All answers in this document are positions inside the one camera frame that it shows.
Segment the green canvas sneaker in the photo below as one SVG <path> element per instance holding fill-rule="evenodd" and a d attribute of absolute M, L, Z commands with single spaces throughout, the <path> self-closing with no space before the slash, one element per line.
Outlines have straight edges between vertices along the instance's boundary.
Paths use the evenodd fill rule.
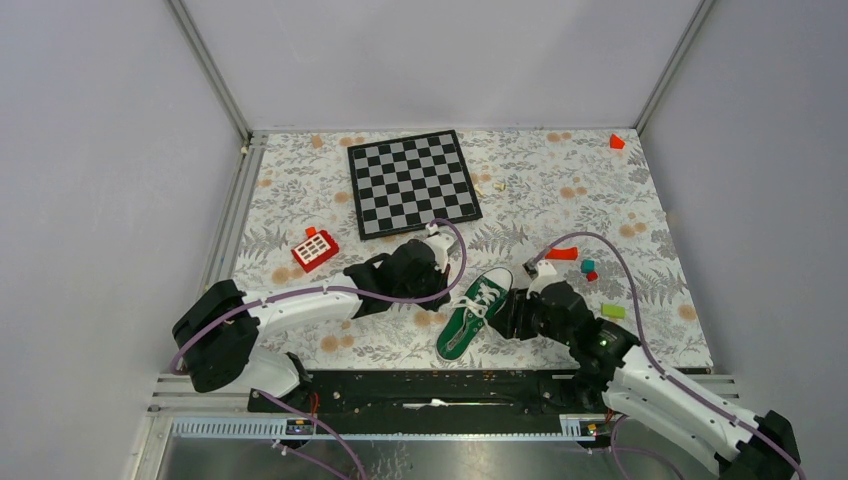
<path fill-rule="evenodd" d="M 450 318 L 436 340 L 436 352 L 446 361 L 459 359 L 478 333 L 503 308 L 513 286 L 513 275 L 505 267 L 478 276 L 465 294 L 452 301 Z"/>

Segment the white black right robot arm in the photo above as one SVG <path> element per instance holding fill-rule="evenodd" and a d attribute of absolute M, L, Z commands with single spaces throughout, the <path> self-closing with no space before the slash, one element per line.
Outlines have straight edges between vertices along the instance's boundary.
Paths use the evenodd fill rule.
<path fill-rule="evenodd" d="M 651 360 L 629 330 L 597 317 L 564 281 L 539 291 L 487 287 L 484 318 L 506 339 L 545 337 L 578 361 L 573 396 L 583 410 L 604 406 L 682 447 L 721 479 L 791 479 L 800 454 L 790 422 L 757 415 Z"/>

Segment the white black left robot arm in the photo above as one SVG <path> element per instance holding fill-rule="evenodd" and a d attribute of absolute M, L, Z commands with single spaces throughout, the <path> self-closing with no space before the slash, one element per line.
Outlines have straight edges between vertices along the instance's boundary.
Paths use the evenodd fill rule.
<path fill-rule="evenodd" d="M 454 236 L 409 240 L 392 253 L 345 268 L 321 282 L 279 291 L 248 292 L 231 280 L 210 287 L 172 328 L 178 357 L 171 369 L 198 393 L 241 385 L 269 393 L 288 411 L 309 401 L 301 361 L 262 342 L 286 330 L 381 314 L 394 305 L 437 310 L 449 299 Z"/>

